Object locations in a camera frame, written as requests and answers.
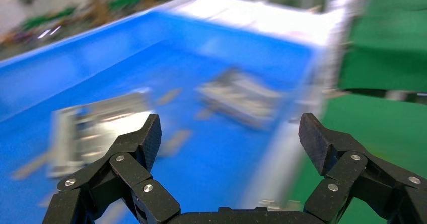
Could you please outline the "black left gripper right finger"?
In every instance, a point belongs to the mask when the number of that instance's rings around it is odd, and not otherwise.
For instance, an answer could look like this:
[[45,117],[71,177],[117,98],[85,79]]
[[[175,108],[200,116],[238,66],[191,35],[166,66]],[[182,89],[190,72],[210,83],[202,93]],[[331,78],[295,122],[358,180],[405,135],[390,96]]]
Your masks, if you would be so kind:
[[350,134],[330,130],[312,113],[299,124],[300,144],[323,177],[304,212],[338,223],[353,199],[387,223],[426,223],[426,179],[381,159]]

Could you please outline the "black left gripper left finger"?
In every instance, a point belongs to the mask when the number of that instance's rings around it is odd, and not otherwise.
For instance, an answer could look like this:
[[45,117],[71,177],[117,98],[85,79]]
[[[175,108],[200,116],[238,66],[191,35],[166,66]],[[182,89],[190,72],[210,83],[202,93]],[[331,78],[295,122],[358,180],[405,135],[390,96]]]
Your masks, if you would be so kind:
[[160,118],[150,114],[140,130],[119,136],[100,159],[64,177],[43,223],[94,223],[121,199],[139,223],[168,223],[179,203],[150,170],[161,144]]

